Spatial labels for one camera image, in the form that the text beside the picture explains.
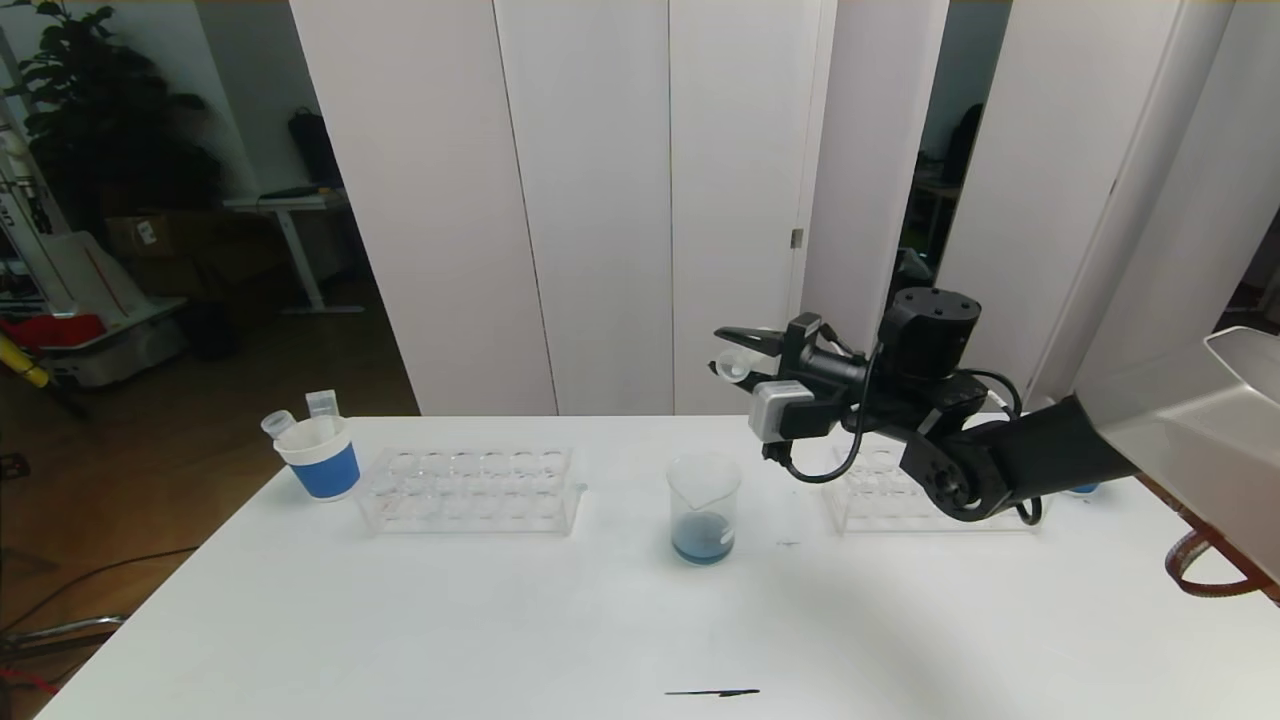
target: blue and white cup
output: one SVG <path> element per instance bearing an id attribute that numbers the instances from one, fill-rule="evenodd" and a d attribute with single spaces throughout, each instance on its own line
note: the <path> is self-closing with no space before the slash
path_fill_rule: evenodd
<path id="1" fill-rule="evenodd" d="M 308 418 L 275 439 L 275 451 L 307 493 L 321 502 L 342 500 L 360 479 L 347 420 Z"/>

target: white panel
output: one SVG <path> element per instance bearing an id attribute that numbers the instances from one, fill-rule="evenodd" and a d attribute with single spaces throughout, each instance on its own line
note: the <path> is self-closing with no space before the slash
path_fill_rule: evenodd
<path id="1" fill-rule="evenodd" d="M 1179 4 L 1014 3 L 938 287 L 982 304 L 964 363 L 1025 395 L 1161 65 Z"/>
<path id="2" fill-rule="evenodd" d="M 854 348 L 869 351 L 879 327 L 946 17 L 947 0 L 836 15 L 804 309 Z"/>
<path id="3" fill-rule="evenodd" d="M 669 414 L 667 4 L 494 6 L 559 411 Z"/>
<path id="4" fill-rule="evenodd" d="M 1120 168 L 1052 343 L 1034 375 L 1032 396 L 1059 400 L 1075 374 L 1134 254 L 1142 228 L 1169 176 L 1231 15 L 1230 3 L 1183 3 L 1165 63 Z"/>
<path id="5" fill-rule="evenodd" d="M 554 414 L 492 5 L 293 14 L 419 407 Z"/>
<path id="6" fill-rule="evenodd" d="M 1235 4 L 1082 380 L 1212 332 L 1280 205 L 1277 33 L 1280 5 Z"/>
<path id="7" fill-rule="evenodd" d="M 712 333 L 787 320 L 822 5 L 671 0 L 676 413 L 745 411 Z"/>

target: yellow object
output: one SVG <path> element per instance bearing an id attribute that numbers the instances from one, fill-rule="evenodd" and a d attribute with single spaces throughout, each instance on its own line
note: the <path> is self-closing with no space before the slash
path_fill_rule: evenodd
<path id="1" fill-rule="evenodd" d="M 27 354 L 20 347 L 3 334 L 0 334 L 0 363 L 8 365 L 14 373 L 18 373 L 18 375 L 26 378 L 28 383 L 36 387 L 49 384 L 49 372 L 36 365 L 35 360 L 27 357 Z"/>

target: glass beaker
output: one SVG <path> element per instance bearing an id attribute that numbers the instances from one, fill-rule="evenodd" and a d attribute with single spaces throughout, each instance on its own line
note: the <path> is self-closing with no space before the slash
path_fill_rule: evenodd
<path id="1" fill-rule="evenodd" d="M 719 562 L 733 550 L 742 474 L 723 455 L 682 455 L 667 465 L 671 546 L 695 565 Z"/>

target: floor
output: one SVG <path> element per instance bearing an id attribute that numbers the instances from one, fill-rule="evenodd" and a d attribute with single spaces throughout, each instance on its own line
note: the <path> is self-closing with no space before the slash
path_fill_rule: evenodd
<path id="1" fill-rule="evenodd" d="M 88 423 L 18 378 L 0 377 L 0 448 L 24 454 L 32 468 L 29 478 L 0 486 L 0 544 L 8 550 L 0 625 L 84 571 L 200 544 L 280 469 L 259 421 L 280 407 L 302 416 L 305 392 L 335 388 L 346 415 L 416 415 L 376 291 L 340 288 L 334 300 L 369 310 L 279 316 L 244 338 L 234 357 L 179 357 L 81 395 Z M 129 612 L 184 557 L 96 575 L 19 629 Z M 52 679 L 87 655 L 15 667 Z M 46 701 L 44 692 L 15 688 L 14 717 L 35 716 Z"/>

